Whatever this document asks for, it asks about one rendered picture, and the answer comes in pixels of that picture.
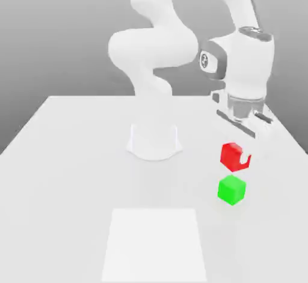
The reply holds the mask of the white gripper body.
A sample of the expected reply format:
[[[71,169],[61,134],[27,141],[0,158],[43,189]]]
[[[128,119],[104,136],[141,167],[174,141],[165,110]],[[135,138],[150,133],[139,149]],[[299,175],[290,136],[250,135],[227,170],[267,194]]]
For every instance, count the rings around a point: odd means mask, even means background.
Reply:
[[[227,141],[237,144],[255,144],[256,134],[239,122],[232,121],[224,112],[217,109],[215,129]]]

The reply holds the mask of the small red cube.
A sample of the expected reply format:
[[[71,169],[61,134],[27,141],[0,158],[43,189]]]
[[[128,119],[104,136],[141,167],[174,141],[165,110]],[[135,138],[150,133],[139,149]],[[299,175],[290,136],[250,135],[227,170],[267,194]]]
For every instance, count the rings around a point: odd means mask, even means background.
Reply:
[[[226,143],[222,145],[220,162],[232,172],[247,169],[250,166],[251,155],[245,163],[241,163],[242,148],[234,143]]]

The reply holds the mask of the small green cube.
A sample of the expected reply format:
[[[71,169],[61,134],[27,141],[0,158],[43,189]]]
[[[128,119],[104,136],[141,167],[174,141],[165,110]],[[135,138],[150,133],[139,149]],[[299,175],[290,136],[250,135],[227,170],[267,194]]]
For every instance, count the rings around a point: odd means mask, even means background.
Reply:
[[[235,205],[244,199],[246,182],[230,174],[220,180],[218,197],[230,205]]]

